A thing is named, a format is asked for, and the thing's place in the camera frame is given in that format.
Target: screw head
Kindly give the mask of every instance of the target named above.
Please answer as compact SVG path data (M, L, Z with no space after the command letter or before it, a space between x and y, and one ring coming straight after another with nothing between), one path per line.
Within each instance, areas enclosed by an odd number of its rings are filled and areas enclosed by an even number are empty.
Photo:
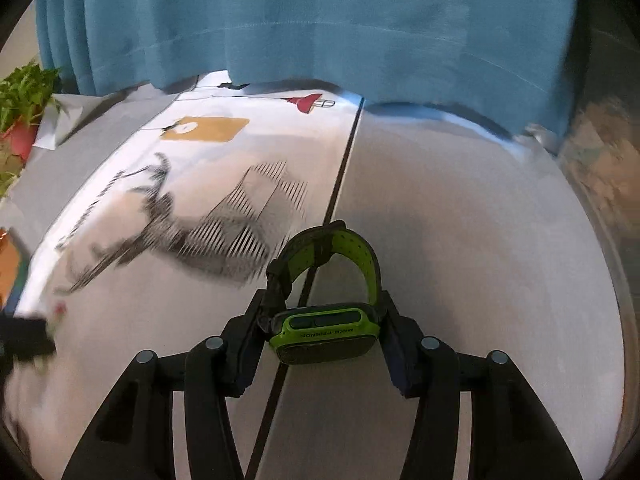
M204 346L206 346L209 350L218 350L219 348L222 348L224 344L225 340L217 335L210 337L204 342Z
M499 365L504 365L509 361L509 356L500 350L494 350L491 352L491 361Z
M420 345L425 350L435 350L440 346L440 342L436 338L428 336L422 338Z
M148 363L154 358L154 353L151 350L142 350L136 355L136 361L141 365Z

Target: green plant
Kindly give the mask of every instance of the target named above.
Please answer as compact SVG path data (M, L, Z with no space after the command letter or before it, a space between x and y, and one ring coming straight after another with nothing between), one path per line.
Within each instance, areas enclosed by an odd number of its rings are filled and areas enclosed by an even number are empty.
M0 81L0 133L16 121L31 125L42 115L60 81L57 68L41 69L31 61Z
M11 143L0 139L0 198L22 172L22 159L11 152Z

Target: green smartwatch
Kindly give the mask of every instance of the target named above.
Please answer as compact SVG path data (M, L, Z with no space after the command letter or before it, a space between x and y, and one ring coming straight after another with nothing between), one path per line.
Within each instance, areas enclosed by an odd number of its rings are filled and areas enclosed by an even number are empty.
M354 262L367 283L369 303L337 303L287 309L296 278L334 254ZM258 325L281 362L321 363L366 354L386 315L380 267L371 246L337 220L294 236L267 267L267 289Z

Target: potted plant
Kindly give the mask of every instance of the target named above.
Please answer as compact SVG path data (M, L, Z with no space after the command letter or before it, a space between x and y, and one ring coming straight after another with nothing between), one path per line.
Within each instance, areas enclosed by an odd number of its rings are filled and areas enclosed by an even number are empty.
M0 81L0 196L31 153L40 118L59 82L58 73L31 61Z

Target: curtain fold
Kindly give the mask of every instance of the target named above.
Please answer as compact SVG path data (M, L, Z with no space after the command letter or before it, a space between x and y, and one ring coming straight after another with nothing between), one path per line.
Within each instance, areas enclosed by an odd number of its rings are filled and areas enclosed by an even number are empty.
M68 91L325 80L375 102L461 105L519 134L563 133L575 0L37 0L45 66Z

